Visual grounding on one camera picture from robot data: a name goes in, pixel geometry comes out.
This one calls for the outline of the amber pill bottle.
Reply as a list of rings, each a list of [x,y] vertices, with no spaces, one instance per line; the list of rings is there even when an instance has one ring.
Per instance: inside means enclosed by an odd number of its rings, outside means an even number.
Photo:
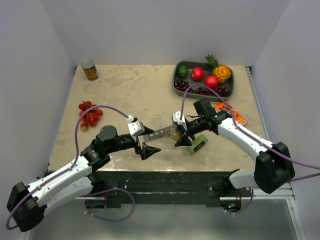
[[[172,129],[172,128],[171,129],[167,129],[165,131],[165,136],[167,138],[170,138],[170,139],[174,140],[174,141],[177,141],[180,138],[180,132],[177,131],[176,129]]]

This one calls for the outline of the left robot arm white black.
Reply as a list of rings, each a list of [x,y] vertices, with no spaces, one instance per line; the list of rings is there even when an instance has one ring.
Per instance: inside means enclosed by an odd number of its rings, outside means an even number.
[[[142,160],[146,160],[160,152],[160,148],[139,142],[139,136],[152,134],[154,130],[136,117],[127,119],[127,127],[129,132],[122,135],[112,125],[102,127],[91,144],[83,151],[77,151],[75,159],[59,170],[29,184],[21,181],[16,183],[6,204],[9,217],[5,227],[13,230],[10,226],[10,220],[13,219],[21,232],[33,229],[44,219],[45,211],[49,209],[49,200],[81,178],[88,180],[86,191],[92,196],[99,196],[104,190],[104,184],[93,179],[93,174],[110,161],[110,153],[134,149]]]

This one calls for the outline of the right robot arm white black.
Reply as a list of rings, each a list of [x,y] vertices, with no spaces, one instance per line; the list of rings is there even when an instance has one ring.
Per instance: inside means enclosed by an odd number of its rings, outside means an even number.
[[[171,116],[172,123],[181,132],[175,147],[191,146],[195,134],[209,131],[231,141],[255,163],[254,170],[234,170],[226,177],[222,189],[227,196],[233,197],[245,187],[271,194],[295,177],[293,163],[288,159],[290,152],[284,143],[272,143],[257,136],[235,122],[230,113],[217,112],[207,98],[196,101],[193,106],[198,114],[194,120],[186,120],[182,111]]]

